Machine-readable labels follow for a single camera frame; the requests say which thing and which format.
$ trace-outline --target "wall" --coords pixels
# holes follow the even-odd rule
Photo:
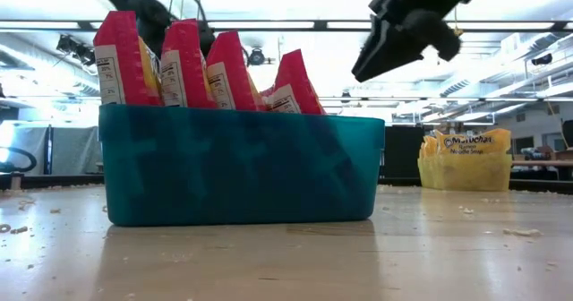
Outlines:
[[[560,120],[568,121],[573,119],[573,103],[561,102],[560,113],[556,116],[547,114],[547,104],[539,104],[527,107],[525,111],[520,113],[526,114],[526,120],[518,122],[516,114],[509,114],[508,117],[498,119],[497,125],[493,128],[504,128],[511,131],[511,138],[518,139],[528,136],[534,137],[534,146],[543,145],[543,135],[547,133],[560,132]]]

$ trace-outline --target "ceiling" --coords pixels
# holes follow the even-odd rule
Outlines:
[[[170,0],[159,0],[169,7]],[[371,0],[201,0],[208,20],[367,20]],[[193,0],[173,0],[172,13],[182,18],[197,15]],[[101,21],[113,6],[107,0],[3,0],[0,4],[2,20],[93,20]],[[460,21],[548,21],[573,18],[573,0],[473,0],[460,5],[457,13],[446,19]],[[350,90],[353,96],[435,97],[445,87],[444,81],[452,76],[473,71],[473,67],[490,65],[497,58],[502,40],[508,33],[465,33],[460,54],[451,62],[440,60],[434,49],[424,51],[424,60],[398,68],[365,83],[358,83],[350,73],[360,47],[367,38],[365,32],[241,32],[247,49],[261,47],[266,57],[279,58],[280,54],[301,48],[307,71],[317,93],[322,97],[340,96]],[[56,51],[57,32],[10,32],[10,36],[23,40],[30,48],[42,54],[60,58]],[[90,44],[94,33],[74,33],[73,36]],[[62,59],[71,65],[78,64],[70,58]],[[523,60],[508,61],[504,69],[488,79],[478,80],[463,91],[451,96],[479,97],[515,82],[516,75],[523,75]],[[258,89],[268,88],[277,71],[275,64],[251,67],[251,75]],[[13,73],[0,71],[0,82],[13,79]],[[37,88],[27,87],[27,96],[37,95]],[[11,87],[4,86],[10,94]],[[381,115],[388,110],[380,108]]]

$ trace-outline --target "plastic bin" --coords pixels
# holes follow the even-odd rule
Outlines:
[[[370,217],[384,121],[181,107],[100,108],[118,226]]]

